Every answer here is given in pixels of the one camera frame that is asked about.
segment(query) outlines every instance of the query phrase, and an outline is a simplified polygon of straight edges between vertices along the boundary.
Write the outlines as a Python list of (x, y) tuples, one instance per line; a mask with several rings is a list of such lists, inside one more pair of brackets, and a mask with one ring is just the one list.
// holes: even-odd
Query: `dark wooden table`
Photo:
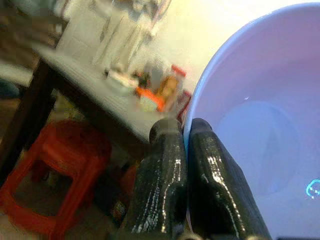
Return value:
[(39, 65), (0, 145), (0, 185), (23, 148), (36, 139), (44, 126), (55, 103), (54, 89), (73, 102), (113, 143), (134, 159), (142, 160), (149, 147), (149, 131), (164, 116), (143, 112), (136, 106), (134, 96), (115, 93), (103, 82), (103, 71), (51, 49), (39, 48), (38, 52)]

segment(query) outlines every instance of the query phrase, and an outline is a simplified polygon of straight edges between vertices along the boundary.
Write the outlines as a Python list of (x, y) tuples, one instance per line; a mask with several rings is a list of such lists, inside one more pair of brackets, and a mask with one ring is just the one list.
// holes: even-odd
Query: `table leg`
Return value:
[(51, 95), (43, 104), (43, 106), (40, 110), (40, 113), (38, 115), (38, 118), (35, 119), (36, 122), (34, 124), (34, 129), (30, 133), (29, 138), (28, 138), (26, 144), (24, 145), (25, 150), (29, 150), (31, 148), (32, 144), (38, 138), (42, 128), (46, 125), (48, 117), (49, 117), (52, 109), (54, 108), (55, 103), (56, 103), (56, 97)]
[(51, 97), (55, 75), (55, 71), (45, 62), (39, 62), (30, 87), (23, 96), (0, 145), (0, 186), (15, 167), (30, 134), (37, 129), (36, 120), (42, 117), (44, 105)]

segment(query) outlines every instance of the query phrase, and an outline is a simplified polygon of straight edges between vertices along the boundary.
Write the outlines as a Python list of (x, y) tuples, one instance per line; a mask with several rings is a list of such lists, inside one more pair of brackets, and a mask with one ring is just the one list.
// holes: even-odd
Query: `white table top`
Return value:
[(155, 122), (165, 117), (164, 114), (143, 111), (136, 96), (123, 94), (106, 81), (103, 69), (80, 63), (58, 50), (42, 46), (35, 46), (34, 49), (53, 69), (94, 99), (139, 139), (149, 142), (150, 129)]

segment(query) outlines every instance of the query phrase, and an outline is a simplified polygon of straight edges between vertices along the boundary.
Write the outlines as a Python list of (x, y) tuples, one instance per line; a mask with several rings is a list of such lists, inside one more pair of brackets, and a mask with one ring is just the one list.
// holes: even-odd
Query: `floor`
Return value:
[[(2, 138), (8, 127), (18, 105), (18, 100), (0, 100), (0, 138)], [(46, 181), (31, 183), (30, 178), (26, 177), (18, 187), (15, 197), (20, 204), (49, 216), (59, 208), (64, 196), (63, 190), (63, 184), (52, 188)], [(108, 239), (109, 235), (115, 231), (117, 231), (117, 228), (112, 219), (101, 212), (95, 205), (92, 205), (87, 210), (83, 220), (66, 233), (65, 239), (103, 240)], [(45, 237), (16, 226), (0, 210), (0, 240), (37, 239), (45, 239)]]

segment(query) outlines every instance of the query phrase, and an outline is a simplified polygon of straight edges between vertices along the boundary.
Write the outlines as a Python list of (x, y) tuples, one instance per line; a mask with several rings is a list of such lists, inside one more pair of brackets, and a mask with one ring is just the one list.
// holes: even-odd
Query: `red plastic stool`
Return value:
[[(111, 144), (106, 136), (88, 124), (51, 123), (41, 131), (0, 189), (0, 207), (17, 225), (48, 235), (50, 240), (64, 239), (66, 230), (78, 220), (76, 210), (83, 204), (90, 205), (93, 186), (106, 168), (110, 154)], [(22, 179), (32, 171), (31, 179), (39, 181), (50, 168), (73, 180), (57, 216), (43, 216), (19, 206), (14, 193)]]

